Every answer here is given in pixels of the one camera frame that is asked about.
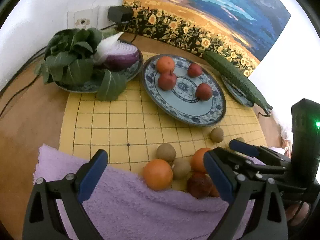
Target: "kiwi fruit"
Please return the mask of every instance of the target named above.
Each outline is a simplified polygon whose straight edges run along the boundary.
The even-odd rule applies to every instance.
[[[156,157],[171,163],[176,158],[176,150],[170,143],[163,143],[158,147]]]
[[[219,143],[223,141],[223,130],[220,127],[215,127],[210,133],[212,142]]]
[[[172,172],[173,179],[186,178],[189,172],[191,172],[191,165],[183,158],[175,159],[172,163]]]
[[[238,137],[236,140],[238,140],[238,141],[240,141],[240,142],[245,142],[242,137]]]

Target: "red apple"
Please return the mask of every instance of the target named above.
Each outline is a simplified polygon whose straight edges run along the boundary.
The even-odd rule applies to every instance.
[[[203,101],[209,100],[212,97],[212,88],[206,83],[200,84],[196,90],[196,97]]]
[[[176,83],[177,76],[172,71],[161,74],[158,79],[158,86],[164,91],[173,89]]]
[[[187,181],[187,191],[195,198],[209,196],[212,187],[212,180],[207,175],[200,172],[194,172]]]
[[[188,68],[188,76],[195,78],[198,77],[202,74],[202,67],[200,67],[196,63],[191,63],[189,68]]]

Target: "painting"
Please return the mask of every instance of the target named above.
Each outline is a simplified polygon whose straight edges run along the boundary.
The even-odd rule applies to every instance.
[[[123,26],[199,57],[223,55],[245,76],[265,57],[290,13],[280,0],[124,0],[133,20]]]

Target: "white wall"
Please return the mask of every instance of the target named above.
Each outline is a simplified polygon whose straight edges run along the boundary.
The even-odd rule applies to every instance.
[[[0,29],[0,90],[59,30],[67,28],[68,11],[99,8],[98,28],[110,24],[108,7],[123,0],[20,0]]]
[[[302,98],[320,103],[320,38],[296,0],[280,0],[291,17],[249,79],[273,106],[273,115],[291,131],[291,106]]]

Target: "green cucumber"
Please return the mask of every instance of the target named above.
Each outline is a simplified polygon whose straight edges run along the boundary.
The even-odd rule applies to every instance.
[[[266,114],[270,114],[272,106],[269,105],[257,89],[257,87],[245,77],[236,67],[220,54],[206,51],[203,58],[215,68],[221,75],[225,76],[231,83],[238,87],[248,100],[260,106]]]

